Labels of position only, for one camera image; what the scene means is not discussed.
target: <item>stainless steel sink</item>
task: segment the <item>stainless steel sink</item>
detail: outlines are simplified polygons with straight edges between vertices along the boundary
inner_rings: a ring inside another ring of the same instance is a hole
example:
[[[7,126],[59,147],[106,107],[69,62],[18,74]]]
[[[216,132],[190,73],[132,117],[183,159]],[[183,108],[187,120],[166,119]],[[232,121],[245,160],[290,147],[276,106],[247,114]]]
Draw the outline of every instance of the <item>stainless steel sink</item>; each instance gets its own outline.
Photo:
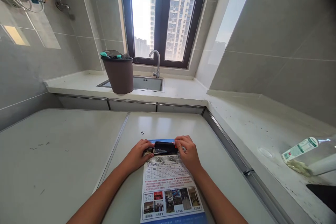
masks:
[[[110,81],[104,81],[97,85],[98,87],[110,88]],[[133,90],[144,90],[153,92],[164,92],[165,82],[161,78],[155,77],[143,77],[143,76],[133,76]]]

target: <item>window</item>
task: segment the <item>window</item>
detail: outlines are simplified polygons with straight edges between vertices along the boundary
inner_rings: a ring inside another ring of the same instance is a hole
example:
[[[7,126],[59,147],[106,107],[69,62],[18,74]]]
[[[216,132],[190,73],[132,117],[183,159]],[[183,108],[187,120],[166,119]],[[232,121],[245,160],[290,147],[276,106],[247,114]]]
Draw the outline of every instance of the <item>window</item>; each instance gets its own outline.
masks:
[[[187,68],[203,0],[122,1],[127,51],[133,63],[156,65],[156,56],[148,58],[155,49],[161,66]]]

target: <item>high-rise building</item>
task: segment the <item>high-rise building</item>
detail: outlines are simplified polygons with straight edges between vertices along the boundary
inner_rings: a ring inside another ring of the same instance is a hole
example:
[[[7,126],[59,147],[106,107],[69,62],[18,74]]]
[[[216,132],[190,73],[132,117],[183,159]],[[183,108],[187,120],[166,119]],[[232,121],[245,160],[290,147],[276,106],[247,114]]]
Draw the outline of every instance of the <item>high-rise building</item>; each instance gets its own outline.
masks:
[[[155,0],[150,0],[150,51],[154,49]],[[166,60],[183,61],[195,0],[171,0]]]
[[[149,45],[147,45],[147,40],[134,37],[134,46],[136,51],[136,56],[141,58],[148,58],[149,55]]]

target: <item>finger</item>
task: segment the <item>finger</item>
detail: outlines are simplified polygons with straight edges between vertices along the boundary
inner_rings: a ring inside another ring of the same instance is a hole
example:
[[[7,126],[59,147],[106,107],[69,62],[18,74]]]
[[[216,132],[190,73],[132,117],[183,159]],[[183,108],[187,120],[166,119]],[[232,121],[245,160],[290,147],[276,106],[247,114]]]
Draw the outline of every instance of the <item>finger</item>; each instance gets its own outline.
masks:
[[[147,154],[146,156],[142,157],[141,159],[143,160],[143,163],[146,163],[149,159],[151,159],[152,157],[154,157],[154,154]]]
[[[143,141],[141,142],[141,145],[143,145],[143,144],[145,144],[145,143],[148,143],[148,142],[150,142],[150,141],[147,140],[147,139],[143,139]]]
[[[144,143],[140,147],[141,147],[141,150],[144,151],[145,149],[148,149],[149,147],[154,148],[154,144],[152,144],[151,142],[148,141],[147,143]]]
[[[186,149],[189,149],[191,147],[191,144],[189,142],[184,141],[184,140],[178,140],[178,142]]]
[[[189,139],[189,142],[193,142],[189,135],[186,135],[186,137]]]
[[[175,139],[177,139],[177,140],[183,140],[185,142],[192,142],[191,139],[190,139],[190,137],[187,138],[186,136],[178,136]]]
[[[175,140],[175,146],[177,147],[178,151],[180,152],[180,155],[184,155],[184,151],[182,148],[182,145],[179,140]]]

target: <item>sky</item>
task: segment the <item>sky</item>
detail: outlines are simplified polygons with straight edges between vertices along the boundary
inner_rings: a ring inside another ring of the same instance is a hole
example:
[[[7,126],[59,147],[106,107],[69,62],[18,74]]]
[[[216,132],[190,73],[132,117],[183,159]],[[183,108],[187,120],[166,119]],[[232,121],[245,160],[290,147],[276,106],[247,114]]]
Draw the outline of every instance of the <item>sky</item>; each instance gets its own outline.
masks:
[[[134,36],[150,44],[151,0],[132,0]]]

